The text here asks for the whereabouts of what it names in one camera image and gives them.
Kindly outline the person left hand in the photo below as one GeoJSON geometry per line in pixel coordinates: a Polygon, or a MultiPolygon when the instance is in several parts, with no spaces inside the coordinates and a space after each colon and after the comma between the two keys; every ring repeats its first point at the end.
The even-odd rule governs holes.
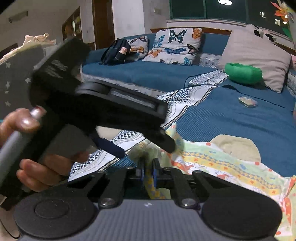
{"type": "MultiPolygon", "coordinates": [[[[1,123],[1,146],[14,131],[32,133],[40,123],[30,115],[30,111],[19,108],[9,113],[1,123]]],[[[89,158],[88,151],[81,151],[70,158],[50,154],[38,163],[30,159],[23,159],[16,172],[17,178],[30,190],[44,191],[59,184],[63,177],[69,176],[75,162],[84,163],[89,158]]]]}

